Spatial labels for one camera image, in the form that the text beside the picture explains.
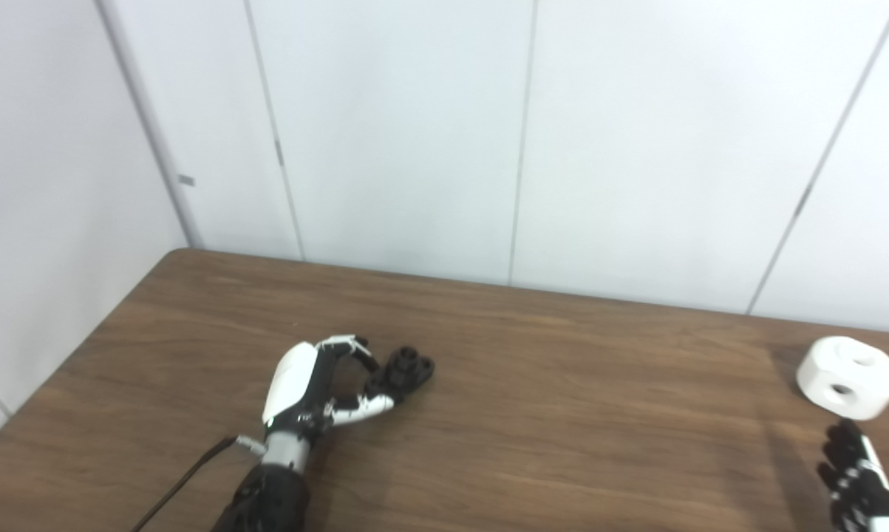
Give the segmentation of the white and black right hand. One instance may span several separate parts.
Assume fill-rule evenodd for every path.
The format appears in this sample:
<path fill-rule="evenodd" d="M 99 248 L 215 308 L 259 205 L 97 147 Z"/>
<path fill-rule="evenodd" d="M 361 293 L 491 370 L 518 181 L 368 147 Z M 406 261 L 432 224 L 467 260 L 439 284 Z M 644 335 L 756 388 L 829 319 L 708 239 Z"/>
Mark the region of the white and black right hand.
<path fill-rule="evenodd" d="M 828 492 L 833 531 L 889 531 L 889 478 L 872 441 L 841 417 L 825 432 L 817 474 Z"/>

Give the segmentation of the white and black left hand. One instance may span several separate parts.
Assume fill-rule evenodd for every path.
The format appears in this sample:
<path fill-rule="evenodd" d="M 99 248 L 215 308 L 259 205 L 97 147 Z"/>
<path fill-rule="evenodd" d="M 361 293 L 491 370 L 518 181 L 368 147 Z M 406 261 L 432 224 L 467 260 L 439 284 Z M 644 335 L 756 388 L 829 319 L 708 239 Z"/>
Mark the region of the white and black left hand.
<path fill-rule="evenodd" d="M 330 387 L 340 360 L 351 357 L 371 375 L 381 369 L 357 335 L 334 335 L 316 344 L 302 341 L 279 361 L 266 396 L 262 423 L 265 445 L 277 437 L 313 443 L 334 426 L 369 420 L 394 409 L 401 399 L 383 391 L 333 397 Z"/>

